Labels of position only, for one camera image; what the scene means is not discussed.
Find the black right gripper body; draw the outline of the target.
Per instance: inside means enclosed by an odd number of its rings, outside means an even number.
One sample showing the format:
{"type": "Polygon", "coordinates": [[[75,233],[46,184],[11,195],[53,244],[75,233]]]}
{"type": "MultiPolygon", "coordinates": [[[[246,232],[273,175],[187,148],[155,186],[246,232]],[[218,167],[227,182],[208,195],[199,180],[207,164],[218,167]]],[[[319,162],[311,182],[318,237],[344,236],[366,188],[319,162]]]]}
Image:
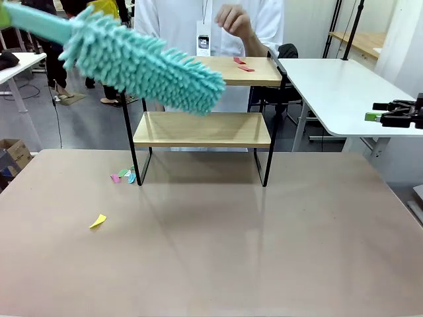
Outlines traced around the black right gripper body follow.
{"type": "Polygon", "coordinates": [[[423,93],[419,93],[414,103],[414,112],[411,115],[412,123],[416,129],[423,129],[423,93]]]}

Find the teal microfiber duster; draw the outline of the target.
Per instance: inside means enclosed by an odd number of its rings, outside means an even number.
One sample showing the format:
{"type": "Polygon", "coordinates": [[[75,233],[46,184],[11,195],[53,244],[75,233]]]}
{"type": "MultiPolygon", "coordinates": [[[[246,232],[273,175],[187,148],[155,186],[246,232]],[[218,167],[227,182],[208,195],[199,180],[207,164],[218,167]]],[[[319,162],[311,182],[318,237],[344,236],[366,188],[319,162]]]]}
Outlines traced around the teal microfiber duster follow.
{"type": "Polygon", "coordinates": [[[92,5],[71,19],[8,2],[11,26],[63,46],[64,69],[200,116],[209,114],[225,91],[222,74],[160,38],[141,35],[92,5]]]}

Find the person's left forearm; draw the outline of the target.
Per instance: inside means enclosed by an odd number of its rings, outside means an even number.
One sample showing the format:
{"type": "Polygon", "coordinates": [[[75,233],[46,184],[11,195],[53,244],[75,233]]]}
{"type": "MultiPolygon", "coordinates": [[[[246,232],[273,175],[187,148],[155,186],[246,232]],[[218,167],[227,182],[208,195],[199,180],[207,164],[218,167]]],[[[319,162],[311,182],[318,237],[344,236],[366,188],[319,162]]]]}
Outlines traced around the person's left forearm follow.
{"type": "Polygon", "coordinates": [[[268,52],[275,52],[277,50],[274,43],[261,42],[255,32],[241,37],[241,41],[245,49],[246,57],[266,57],[268,52]]]}

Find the person's left hand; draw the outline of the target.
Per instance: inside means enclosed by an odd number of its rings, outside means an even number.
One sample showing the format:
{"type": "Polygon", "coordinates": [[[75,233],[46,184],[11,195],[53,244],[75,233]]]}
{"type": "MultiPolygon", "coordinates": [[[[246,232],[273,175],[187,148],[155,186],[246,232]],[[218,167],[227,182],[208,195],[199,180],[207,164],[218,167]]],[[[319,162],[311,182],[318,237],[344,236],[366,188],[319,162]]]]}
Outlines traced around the person's left hand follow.
{"type": "Polygon", "coordinates": [[[241,5],[222,5],[215,16],[215,23],[243,42],[256,37],[250,23],[250,17],[241,5]]]}

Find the black cloth item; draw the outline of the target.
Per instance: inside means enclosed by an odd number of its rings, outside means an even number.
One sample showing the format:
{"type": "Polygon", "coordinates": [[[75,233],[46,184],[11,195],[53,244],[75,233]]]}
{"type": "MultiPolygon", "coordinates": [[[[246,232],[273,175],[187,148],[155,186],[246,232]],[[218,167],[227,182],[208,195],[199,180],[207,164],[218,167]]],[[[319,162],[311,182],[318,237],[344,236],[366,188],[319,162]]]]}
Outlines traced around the black cloth item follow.
{"type": "Polygon", "coordinates": [[[11,52],[3,51],[0,53],[0,71],[17,66],[20,59],[11,52]]]}

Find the person in dark clothes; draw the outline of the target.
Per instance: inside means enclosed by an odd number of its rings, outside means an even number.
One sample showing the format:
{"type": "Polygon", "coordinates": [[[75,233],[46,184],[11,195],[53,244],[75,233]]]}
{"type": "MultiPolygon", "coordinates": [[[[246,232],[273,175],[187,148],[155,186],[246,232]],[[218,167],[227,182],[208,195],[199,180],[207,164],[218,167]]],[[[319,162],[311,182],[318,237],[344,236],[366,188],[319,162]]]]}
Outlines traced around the person in dark clothes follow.
{"type": "MultiPolygon", "coordinates": [[[[53,0],[25,0],[23,3],[51,15],[57,15],[53,0]]],[[[63,47],[39,36],[35,38],[46,54],[48,86],[55,90],[60,100],[73,97],[73,94],[66,90],[67,71],[63,68],[63,61],[58,59],[63,52],[63,47]]]]}

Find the large white table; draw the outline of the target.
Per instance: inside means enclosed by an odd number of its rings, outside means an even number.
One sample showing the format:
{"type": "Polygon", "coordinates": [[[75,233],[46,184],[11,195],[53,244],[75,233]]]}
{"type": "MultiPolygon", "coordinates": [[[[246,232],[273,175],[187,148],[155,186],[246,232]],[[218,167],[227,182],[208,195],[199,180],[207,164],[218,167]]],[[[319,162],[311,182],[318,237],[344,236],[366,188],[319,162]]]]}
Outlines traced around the large white table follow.
{"type": "Polygon", "coordinates": [[[312,111],[331,135],[341,138],[377,139],[371,157],[377,158],[392,138],[423,138],[423,130],[383,127],[365,120],[373,103],[412,100],[389,81],[349,59],[281,59],[288,79],[303,99],[292,150],[298,151],[305,119],[312,111]]]}

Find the wooden background table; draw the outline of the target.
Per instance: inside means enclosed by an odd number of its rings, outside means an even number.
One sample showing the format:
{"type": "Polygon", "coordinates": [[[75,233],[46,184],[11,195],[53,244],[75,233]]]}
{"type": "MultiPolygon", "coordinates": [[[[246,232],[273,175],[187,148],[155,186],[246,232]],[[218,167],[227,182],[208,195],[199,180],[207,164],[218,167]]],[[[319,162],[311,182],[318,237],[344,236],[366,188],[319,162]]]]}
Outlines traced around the wooden background table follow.
{"type": "MultiPolygon", "coordinates": [[[[329,32],[328,35],[341,43],[342,52],[346,49],[350,32],[329,32]]],[[[357,32],[354,36],[350,53],[356,53],[366,59],[377,61],[384,46],[386,33],[380,32],[357,32]]]]}

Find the black pole stand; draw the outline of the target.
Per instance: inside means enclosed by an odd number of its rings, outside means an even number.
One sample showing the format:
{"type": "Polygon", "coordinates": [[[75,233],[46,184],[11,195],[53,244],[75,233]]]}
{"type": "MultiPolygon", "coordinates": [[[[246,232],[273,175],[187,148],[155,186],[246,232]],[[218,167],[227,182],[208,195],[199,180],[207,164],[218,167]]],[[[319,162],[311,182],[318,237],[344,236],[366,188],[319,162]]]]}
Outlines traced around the black pole stand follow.
{"type": "Polygon", "coordinates": [[[342,61],[348,61],[348,56],[349,56],[349,53],[350,53],[350,50],[351,50],[351,47],[352,47],[352,44],[353,44],[353,41],[354,41],[354,37],[356,35],[356,30],[358,28],[358,24],[359,24],[359,21],[360,21],[360,17],[361,17],[363,8],[364,8],[364,1],[365,0],[360,0],[360,2],[359,2],[356,17],[354,19],[354,23],[353,23],[353,26],[352,26],[352,29],[351,29],[351,32],[350,32],[349,40],[348,40],[348,43],[346,45],[344,55],[341,58],[342,61]]]}

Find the beige floor mat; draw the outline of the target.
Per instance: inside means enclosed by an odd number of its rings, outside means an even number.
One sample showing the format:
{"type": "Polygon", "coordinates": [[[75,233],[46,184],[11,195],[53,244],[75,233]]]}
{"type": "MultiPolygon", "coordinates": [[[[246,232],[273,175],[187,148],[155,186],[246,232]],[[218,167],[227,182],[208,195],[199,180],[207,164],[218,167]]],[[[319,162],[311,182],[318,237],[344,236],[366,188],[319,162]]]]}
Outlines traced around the beige floor mat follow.
{"type": "Polygon", "coordinates": [[[64,94],[55,95],[54,100],[64,106],[72,105],[86,97],[85,94],[75,93],[73,96],[66,96],[64,94]]]}

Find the person in yellow apron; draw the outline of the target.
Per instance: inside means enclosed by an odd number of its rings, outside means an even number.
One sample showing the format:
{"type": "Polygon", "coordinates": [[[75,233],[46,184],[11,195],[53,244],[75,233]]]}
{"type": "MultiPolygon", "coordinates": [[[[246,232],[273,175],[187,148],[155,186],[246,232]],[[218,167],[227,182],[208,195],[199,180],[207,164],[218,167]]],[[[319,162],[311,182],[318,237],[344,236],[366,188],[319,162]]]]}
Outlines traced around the person in yellow apron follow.
{"type": "MultiPolygon", "coordinates": [[[[94,7],[94,12],[102,11],[104,15],[110,15],[119,19],[123,25],[130,27],[130,16],[125,0],[60,0],[63,10],[69,18],[76,17],[88,6],[94,7]]],[[[103,104],[121,107],[121,98],[118,92],[110,86],[103,86],[104,98],[100,99],[103,104]]]]}

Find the brown cardboard box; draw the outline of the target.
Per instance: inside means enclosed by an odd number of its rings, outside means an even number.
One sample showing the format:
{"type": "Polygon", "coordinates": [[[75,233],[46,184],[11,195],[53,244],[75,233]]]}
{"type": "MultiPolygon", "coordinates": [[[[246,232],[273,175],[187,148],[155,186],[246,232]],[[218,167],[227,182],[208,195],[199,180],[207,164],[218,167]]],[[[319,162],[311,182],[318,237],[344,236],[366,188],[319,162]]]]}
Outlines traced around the brown cardboard box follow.
{"type": "Polygon", "coordinates": [[[0,140],[0,173],[6,177],[15,177],[32,160],[27,146],[20,139],[0,140]]]}

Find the person in white shirt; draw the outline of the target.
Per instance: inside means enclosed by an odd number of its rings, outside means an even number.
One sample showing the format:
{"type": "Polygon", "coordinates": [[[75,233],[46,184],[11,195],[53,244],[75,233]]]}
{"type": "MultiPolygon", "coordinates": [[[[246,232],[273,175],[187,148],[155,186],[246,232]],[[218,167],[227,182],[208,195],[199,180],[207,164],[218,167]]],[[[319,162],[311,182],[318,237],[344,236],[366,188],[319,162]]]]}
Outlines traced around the person in white shirt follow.
{"type": "Polygon", "coordinates": [[[224,4],[241,5],[261,42],[274,43],[274,53],[278,51],[284,37],[284,0],[135,0],[134,28],[166,41],[169,48],[196,56],[196,23],[208,22],[210,56],[246,57],[241,39],[215,23],[224,4]]]}

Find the white name badge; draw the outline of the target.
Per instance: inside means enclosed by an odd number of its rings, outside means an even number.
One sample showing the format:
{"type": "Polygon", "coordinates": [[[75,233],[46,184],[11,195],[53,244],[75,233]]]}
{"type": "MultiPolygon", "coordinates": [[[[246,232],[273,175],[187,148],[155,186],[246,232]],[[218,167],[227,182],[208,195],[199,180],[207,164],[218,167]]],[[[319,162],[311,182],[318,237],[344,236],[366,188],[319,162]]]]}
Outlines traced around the white name badge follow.
{"type": "Polygon", "coordinates": [[[198,21],[196,23],[196,56],[209,57],[211,40],[211,25],[208,22],[198,21]]]}

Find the yellow paper scrap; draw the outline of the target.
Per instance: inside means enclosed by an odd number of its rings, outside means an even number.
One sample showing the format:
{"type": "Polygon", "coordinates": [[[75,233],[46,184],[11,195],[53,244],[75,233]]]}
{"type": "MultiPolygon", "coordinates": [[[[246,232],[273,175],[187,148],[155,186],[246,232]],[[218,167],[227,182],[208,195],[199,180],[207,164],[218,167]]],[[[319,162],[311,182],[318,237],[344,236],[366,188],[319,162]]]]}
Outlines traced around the yellow paper scrap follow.
{"type": "Polygon", "coordinates": [[[90,229],[93,229],[99,225],[101,225],[103,222],[105,222],[105,220],[107,219],[106,215],[100,214],[97,219],[94,221],[93,224],[90,225],[90,229]]]}

